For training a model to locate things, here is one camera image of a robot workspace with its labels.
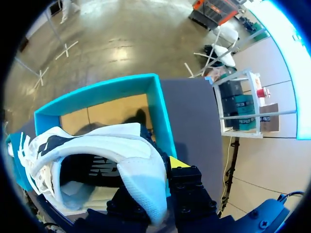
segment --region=metal pole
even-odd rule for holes
[[[50,24],[50,26],[51,26],[51,28],[52,28],[52,30],[53,30],[55,36],[57,37],[59,43],[60,43],[62,46],[64,46],[65,50],[67,50],[65,43],[62,41],[62,39],[61,39],[60,36],[58,35],[58,33],[57,33],[57,31],[56,31],[56,29],[55,29],[55,27],[54,27],[54,25],[53,25],[53,23],[52,23],[52,21],[51,21],[49,15],[48,15],[48,13],[47,13],[46,11],[44,11],[44,13],[45,13],[45,15],[46,15],[46,17],[47,17],[47,19],[48,19],[48,22],[49,22],[49,24]]]
[[[191,74],[191,78],[194,78],[193,76],[193,72],[191,71],[190,67],[188,66],[187,63],[184,63],[185,64],[185,67],[187,68],[187,70],[189,71],[189,73]]]
[[[231,147],[234,148],[234,151],[233,151],[231,167],[225,174],[226,176],[229,176],[228,180],[225,182],[225,184],[227,184],[227,191],[226,191],[226,195],[222,198],[223,200],[221,200],[221,202],[222,202],[221,212],[218,214],[218,217],[221,216],[222,212],[224,211],[224,209],[228,203],[230,190],[231,190],[231,186],[232,186],[233,172],[235,171],[235,166],[236,166],[237,158],[238,158],[238,151],[239,151],[239,146],[240,146],[239,141],[240,141],[240,138],[235,137],[235,142],[231,143],[231,145],[230,145]]]
[[[243,119],[243,118],[251,118],[251,117],[271,117],[271,116],[279,116],[279,115],[288,115],[295,114],[296,110],[289,110],[284,112],[271,112],[271,113],[260,113],[260,114],[250,114],[250,115],[242,115],[242,116],[226,116],[220,117],[220,120],[230,120],[230,119]]]
[[[235,44],[235,46],[233,46],[232,48],[230,48],[227,52],[225,52],[224,54],[222,54],[221,56],[217,57],[214,61],[212,61],[209,64],[206,64],[202,69],[200,69],[199,72],[197,72],[194,76],[197,77],[199,75],[202,74],[202,72],[205,71],[206,68],[210,67],[212,64],[214,64],[215,62],[219,61],[221,58],[223,58],[224,56],[226,56],[228,53],[232,52],[233,50],[235,50],[236,48],[238,48],[239,46],[243,45],[244,43],[248,42],[249,40],[253,39],[254,37],[260,35],[261,33],[265,32],[266,29],[262,28],[259,31],[255,32],[254,34],[250,35],[249,37],[245,38],[244,40],[238,42]]]
[[[204,70],[203,70],[202,76],[204,76],[205,70],[210,66],[210,65],[208,65],[208,64],[209,64],[210,58],[212,57],[212,54],[213,54],[213,52],[214,52],[214,50],[215,50],[215,47],[216,47],[216,44],[217,44],[217,40],[218,40],[219,35],[220,35],[220,31],[222,30],[221,28],[222,28],[222,27],[220,26],[220,27],[219,27],[219,31],[218,31],[217,36],[216,36],[216,40],[215,40],[215,42],[214,42],[214,46],[212,45],[212,50],[210,51],[209,56],[208,56],[208,59],[207,59],[206,64],[205,64],[205,66],[204,66]]]
[[[26,66],[21,60],[19,60],[18,58],[15,57],[15,60],[21,65],[23,66],[25,69],[29,70],[30,72],[32,72],[34,75],[38,76],[40,78],[40,75],[37,74],[36,72],[34,72],[32,69],[30,69],[28,66]]]

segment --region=new balance logo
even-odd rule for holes
[[[117,163],[100,156],[94,156],[89,175],[106,177],[120,176],[117,170]]]

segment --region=concrete floor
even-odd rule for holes
[[[14,62],[6,86],[7,132],[19,129],[36,109],[80,87],[115,77],[156,73],[161,79],[186,78],[184,66],[200,69],[192,53],[214,42],[215,35],[188,19],[188,0],[80,0],[81,11],[60,25],[61,13],[52,17],[68,45],[69,58],[45,23],[17,54],[33,70],[44,70],[44,86],[33,89],[37,77]],[[228,22],[248,36],[236,19]]]

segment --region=shoe laces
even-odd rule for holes
[[[31,175],[32,168],[37,161],[37,154],[29,149],[30,137],[27,135],[22,147],[23,133],[20,135],[19,149],[17,152],[21,165],[25,168],[27,179],[34,189],[40,195],[41,193],[50,192],[54,196],[54,191],[51,182],[51,168],[44,165],[38,173]]]

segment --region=black box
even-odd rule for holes
[[[238,111],[234,96],[222,99],[224,114],[231,114]]]
[[[222,99],[243,95],[241,81],[227,81],[219,86]]]
[[[238,115],[238,112],[224,113],[224,117],[233,117],[237,115]],[[225,127],[233,127],[234,130],[239,129],[239,119],[225,120]]]

